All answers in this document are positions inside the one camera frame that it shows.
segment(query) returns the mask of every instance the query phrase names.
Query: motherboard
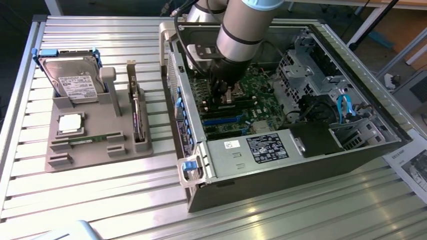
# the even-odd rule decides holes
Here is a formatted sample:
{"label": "motherboard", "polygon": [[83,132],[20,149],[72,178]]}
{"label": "motherboard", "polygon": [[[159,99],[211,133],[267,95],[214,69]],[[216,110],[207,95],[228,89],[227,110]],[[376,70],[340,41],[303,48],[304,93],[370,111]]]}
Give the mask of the motherboard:
{"label": "motherboard", "polygon": [[231,91],[230,104],[212,104],[208,79],[194,77],[190,85],[208,140],[266,133],[282,125],[283,107],[274,94],[272,81],[262,68],[248,67]]}

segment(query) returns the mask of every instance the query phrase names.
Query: white paper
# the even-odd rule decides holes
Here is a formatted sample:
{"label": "white paper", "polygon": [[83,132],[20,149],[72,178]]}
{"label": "white paper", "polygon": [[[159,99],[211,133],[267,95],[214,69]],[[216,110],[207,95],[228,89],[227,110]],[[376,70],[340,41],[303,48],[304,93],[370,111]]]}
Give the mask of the white paper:
{"label": "white paper", "polygon": [[427,203],[427,140],[411,129],[407,134],[414,139],[402,148],[384,155],[383,158]]}
{"label": "white paper", "polygon": [[226,146],[226,149],[239,148],[240,147],[239,140],[224,141],[224,146]]}
{"label": "white paper", "polygon": [[90,75],[59,77],[59,81],[70,99],[96,98],[96,89]]}

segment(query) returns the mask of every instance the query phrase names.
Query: barcode sticker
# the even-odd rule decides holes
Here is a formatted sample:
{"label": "barcode sticker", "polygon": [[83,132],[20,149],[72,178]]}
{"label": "barcode sticker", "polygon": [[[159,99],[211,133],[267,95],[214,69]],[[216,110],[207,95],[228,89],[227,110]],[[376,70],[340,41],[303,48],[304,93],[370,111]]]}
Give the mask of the barcode sticker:
{"label": "barcode sticker", "polygon": [[71,100],[96,98],[96,89],[90,75],[59,77],[59,81]]}

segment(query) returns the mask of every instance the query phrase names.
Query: aluminum table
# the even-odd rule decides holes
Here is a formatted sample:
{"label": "aluminum table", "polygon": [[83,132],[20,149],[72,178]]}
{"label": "aluminum table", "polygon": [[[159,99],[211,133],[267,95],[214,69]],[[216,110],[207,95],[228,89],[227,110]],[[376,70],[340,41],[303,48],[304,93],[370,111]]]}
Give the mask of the aluminum table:
{"label": "aluminum table", "polygon": [[[179,185],[159,65],[160,17],[50,17],[34,22],[0,136],[0,239],[32,239],[76,220],[103,239],[426,239],[426,204],[387,163],[196,213]],[[31,48],[99,48],[127,87],[136,60],[155,155],[44,172],[54,89]]]}

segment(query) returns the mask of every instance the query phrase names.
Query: power supply label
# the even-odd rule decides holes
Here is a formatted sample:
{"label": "power supply label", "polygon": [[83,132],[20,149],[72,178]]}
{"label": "power supply label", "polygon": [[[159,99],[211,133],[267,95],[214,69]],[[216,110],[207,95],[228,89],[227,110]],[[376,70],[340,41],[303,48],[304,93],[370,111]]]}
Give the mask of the power supply label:
{"label": "power supply label", "polygon": [[290,157],[278,133],[248,137],[246,140],[256,163],[262,164]]}
{"label": "power supply label", "polygon": [[96,98],[96,89],[90,75],[59,77],[59,81],[70,99]]}

